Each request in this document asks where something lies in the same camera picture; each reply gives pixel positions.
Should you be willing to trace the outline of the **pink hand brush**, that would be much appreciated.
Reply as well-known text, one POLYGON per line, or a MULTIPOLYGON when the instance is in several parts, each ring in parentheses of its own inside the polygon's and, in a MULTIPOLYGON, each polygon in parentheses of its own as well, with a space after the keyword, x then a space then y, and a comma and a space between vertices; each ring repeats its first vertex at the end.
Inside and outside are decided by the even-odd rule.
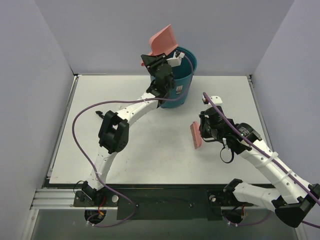
POLYGON ((202 137, 199 130, 198 122, 193 121, 189 128, 192 136, 193 146, 195 149, 198 149, 202 145, 202 137))

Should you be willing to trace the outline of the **pink dustpan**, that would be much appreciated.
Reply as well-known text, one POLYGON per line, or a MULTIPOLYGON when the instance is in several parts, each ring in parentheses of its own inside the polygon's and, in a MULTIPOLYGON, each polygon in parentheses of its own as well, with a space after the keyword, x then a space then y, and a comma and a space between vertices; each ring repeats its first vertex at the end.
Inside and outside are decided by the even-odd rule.
POLYGON ((149 46, 151 52, 148 55, 150 56, 166 55, 167 57, 169 54, 176 51, 176 48, 179 45, 176 41, 172 25, 169 24, 153 35, 149 39, 149 46))

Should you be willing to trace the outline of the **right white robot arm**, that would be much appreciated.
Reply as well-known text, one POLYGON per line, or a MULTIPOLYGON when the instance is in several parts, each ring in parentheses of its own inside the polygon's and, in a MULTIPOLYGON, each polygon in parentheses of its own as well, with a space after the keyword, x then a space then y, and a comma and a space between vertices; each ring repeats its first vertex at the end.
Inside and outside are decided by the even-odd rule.
POLYGON ((224 201, 230 205, 241 202, 264 207, 286 225, 298 227, 319 201, 320 185, 294 173, 249 124, 223 118, 213 107, 201 111, 199 118, 198 132, 204 141, 228 147, 232 155, 247 160, 273 185, 264 188, 234 179, 224 188, 224 201))

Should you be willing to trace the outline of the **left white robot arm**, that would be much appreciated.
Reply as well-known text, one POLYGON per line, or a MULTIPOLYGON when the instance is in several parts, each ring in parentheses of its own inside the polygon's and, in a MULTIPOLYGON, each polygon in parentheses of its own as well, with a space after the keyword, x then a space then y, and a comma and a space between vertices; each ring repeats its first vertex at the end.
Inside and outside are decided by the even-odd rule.
POLYGON ((130 126, 148 112, 160 107, 169 98, 175 81, 172 66, 167 58, 164 53, 155 56, 141 55, 144 66, 154 80, 138 102, 119 111, 109 110, 105 113, 98 132, 98 144, 102 149, 96 157, 90 177, 81 188, 85 200, 90 205, 97 206, 102 202, 102 181, 106 179, 117 153, 128 144, 130 126))

